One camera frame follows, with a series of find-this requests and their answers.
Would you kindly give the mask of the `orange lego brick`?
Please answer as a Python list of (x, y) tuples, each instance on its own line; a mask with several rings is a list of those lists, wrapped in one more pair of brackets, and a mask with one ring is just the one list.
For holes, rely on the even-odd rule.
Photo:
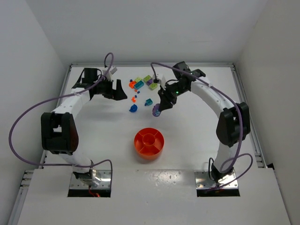
[(135, 84), (136, 84), (136, 81), (131, 81), (131, 82), (129, 83), (129, 87), (133, 89), (134, 86), (135, 86)]

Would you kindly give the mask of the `lime green purple lego brick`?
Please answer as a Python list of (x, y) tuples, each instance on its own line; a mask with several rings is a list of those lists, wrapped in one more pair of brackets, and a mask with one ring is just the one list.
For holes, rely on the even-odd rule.
[(147, 84), (147, 85), (151, 85), (153, 83), (153, 79), (150, 75), (147, 75), (146, 77), (144, 77), (143, 81)]

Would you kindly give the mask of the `teal long lego brick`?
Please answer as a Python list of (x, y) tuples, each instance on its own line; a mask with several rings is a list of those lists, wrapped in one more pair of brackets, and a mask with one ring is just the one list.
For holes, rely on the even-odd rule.
[(134, 85), (134, 88), (136, 90), (140, 89), (142, 86), (144, 86), (144, 82), (143, 81), (139, 81)]

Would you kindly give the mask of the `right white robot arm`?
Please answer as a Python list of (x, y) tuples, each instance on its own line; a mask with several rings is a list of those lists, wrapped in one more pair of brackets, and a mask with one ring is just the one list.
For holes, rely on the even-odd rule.
[(183, 61), (170, 69), (176, 78), (175, 82), (169, 84), (159, 80), (160, 103), (154, 106), (152, 114), (157, 117), (162, 111), (173, 108), (177, 98), (188, 91), (200, 97), (213, 110), (218, 118), (216, 135), (219, 148), (209, 167), (209, 176), (214, 182), (218, 182), (233, 172), (241, 143), (250, 133), (249, 107), (245, 102), (236, 103), (205, 80), (206, 75), (203, 71), (192, 71)]

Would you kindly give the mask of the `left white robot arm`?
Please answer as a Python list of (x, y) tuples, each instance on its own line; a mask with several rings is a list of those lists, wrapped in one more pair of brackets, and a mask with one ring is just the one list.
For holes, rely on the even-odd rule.
[(98, 187), (101, 177), (93, 168), (92, 160), (78, 149), (79, 136), (75, 118), (94, 95), (102, 95), (115, 101), (127, 99), (120, 79), (116, 80), (116, 88), (113, 88), (112, 75), (116, 71), (116, 67), (104, 70), (84, 68), (71, 89), (71, 96), (65, 98), (52, 112), (45, 112), (41, 116), (43, 149), (64, 159), (72, 166), (75, 178), (90, 188)]

